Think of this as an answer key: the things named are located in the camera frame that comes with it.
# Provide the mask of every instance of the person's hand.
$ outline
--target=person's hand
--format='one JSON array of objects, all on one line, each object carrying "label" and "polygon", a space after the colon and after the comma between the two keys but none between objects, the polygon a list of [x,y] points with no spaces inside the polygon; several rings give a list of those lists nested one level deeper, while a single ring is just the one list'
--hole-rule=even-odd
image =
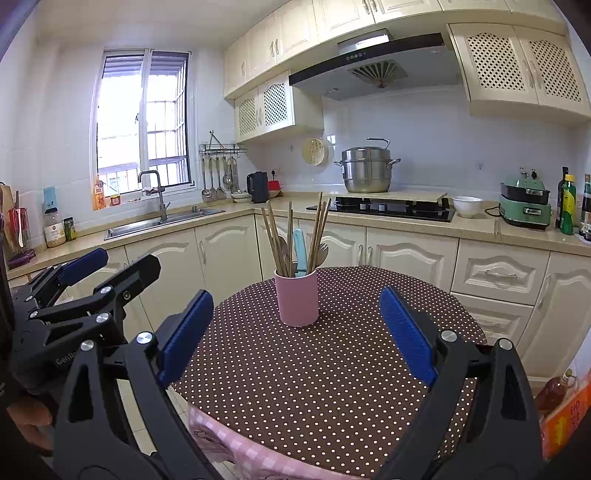
[{"label": "person's hand", "polygon": [[43,403],[25,395],[13,402],[7,412],[29,443],[49,452],[53,450],[52,440],[37,428],[51,425],[51,413]]}]

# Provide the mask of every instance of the range hood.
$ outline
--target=range hood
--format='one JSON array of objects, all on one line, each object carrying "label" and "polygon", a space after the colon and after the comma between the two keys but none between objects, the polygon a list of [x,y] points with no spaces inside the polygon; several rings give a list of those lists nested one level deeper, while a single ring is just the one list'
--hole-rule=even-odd
[{"label": "range hood", "polygon": [[387,30],[339,44],[340,55],[290,75],[290,85],[334,100],[434,85],[456,85],[455,53],[439,33],[390,40]]}]

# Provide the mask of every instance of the green electric cooker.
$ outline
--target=green electric cooker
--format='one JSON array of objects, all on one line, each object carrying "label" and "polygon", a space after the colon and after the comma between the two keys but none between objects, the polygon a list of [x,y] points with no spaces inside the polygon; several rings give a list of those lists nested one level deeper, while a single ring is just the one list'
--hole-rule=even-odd
[{"label": "green electric cooker", "polygon": [[549,195],[535,170],[531,176],[522,171],[518,177],[501,183],[499,211],[510,225],[545,230],[552,218]]}]

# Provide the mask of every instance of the pink cup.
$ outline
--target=pink cup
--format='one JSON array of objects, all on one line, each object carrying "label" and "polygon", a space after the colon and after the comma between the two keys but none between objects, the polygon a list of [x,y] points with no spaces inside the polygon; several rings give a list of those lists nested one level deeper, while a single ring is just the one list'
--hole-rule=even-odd
[{"label": "pink cup", "polygon": [[275,290],[281,321],[305,327],[318,319],[318,271],[297,278],[280,277],[275,271]]}]

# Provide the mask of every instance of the stove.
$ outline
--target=stove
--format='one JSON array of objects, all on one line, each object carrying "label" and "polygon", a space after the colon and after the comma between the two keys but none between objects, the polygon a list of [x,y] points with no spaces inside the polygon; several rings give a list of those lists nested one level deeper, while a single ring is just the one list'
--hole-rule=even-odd
[{"label": "stove", "polygon": [[[317,210],[313,205],[306,210]],[[331,212],[357,213],[382,217],[411,218],[451,222],[456,211],[449,205],[448,198],[440,202],[412,202],[409,200],[378,200],[363,197],[337,197],[330,206]]]}]

